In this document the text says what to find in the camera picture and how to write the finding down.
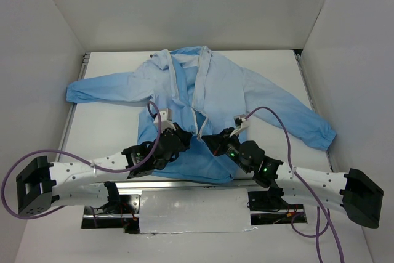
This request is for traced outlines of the light blue zip jacket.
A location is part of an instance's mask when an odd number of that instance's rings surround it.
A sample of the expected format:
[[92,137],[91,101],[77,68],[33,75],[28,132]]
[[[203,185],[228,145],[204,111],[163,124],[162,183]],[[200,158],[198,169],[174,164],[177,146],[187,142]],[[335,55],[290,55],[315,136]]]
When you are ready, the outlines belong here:
[[233,180],[238,166],[227,156],[214,156],[203,142],[235,125],[235,116],[253,113],[304,144],[326,150],[336,136],[322,117],[283,88],[207,47],[154,53],[132,72],[71,83],[72,103],[142,102],[172,110],[173,120],[192,134],[190,148],[154,176],[213,184]]

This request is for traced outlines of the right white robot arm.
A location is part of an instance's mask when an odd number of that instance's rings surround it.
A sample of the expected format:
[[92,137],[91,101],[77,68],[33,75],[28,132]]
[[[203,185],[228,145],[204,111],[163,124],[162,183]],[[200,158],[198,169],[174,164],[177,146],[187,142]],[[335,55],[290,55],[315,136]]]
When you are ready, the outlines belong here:
[[364,172],[322,172],[290,166],[265,154],[256,142],[240,142],[233,129],[203,136],[214,156],[232,160],[252,180],[268,190],[268,202],[274,208],[287,204],[324,206],[342,212],[354,223],[379,227],[384,191]]

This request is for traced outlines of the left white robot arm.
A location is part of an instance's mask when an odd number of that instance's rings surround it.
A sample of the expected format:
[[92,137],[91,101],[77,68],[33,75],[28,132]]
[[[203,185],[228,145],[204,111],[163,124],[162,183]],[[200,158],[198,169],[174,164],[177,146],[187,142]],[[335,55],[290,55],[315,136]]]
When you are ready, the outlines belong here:
[[49,162],[39,156],[16,177],[18,213],[33,217],[53,206],[90,206],[113,213],[121,205],[117,182],[164,169],[189,149],[191,138],[174,124],[156,142],[146,141],[89,164]]

